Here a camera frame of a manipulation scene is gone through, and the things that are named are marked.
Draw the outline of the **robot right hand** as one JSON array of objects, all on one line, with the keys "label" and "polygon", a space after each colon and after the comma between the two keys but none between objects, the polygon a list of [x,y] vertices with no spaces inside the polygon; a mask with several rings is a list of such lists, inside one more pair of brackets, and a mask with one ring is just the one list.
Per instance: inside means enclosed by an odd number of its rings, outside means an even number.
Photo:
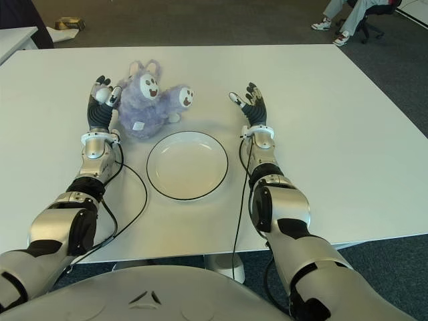
[{"label": "robot right hand", "polygon": [[229,99],[236,104],[245,117],[250,126],[265,126],[267,121],[267,109],[261,91],[252,82],[246,88],[245,97],[247,101],[238,96],[235,92],[229,93]]}]

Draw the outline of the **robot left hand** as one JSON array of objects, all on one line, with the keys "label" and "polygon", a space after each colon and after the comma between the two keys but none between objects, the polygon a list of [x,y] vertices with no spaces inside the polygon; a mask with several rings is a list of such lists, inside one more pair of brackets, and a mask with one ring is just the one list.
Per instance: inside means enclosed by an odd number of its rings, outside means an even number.
[{"label": "robot left hand", "polygon": [[111,86],[111,79],[98,76],[90,91],[87,120],[90,131],[109,132],[113,109],[120,101],[122,88]]}]

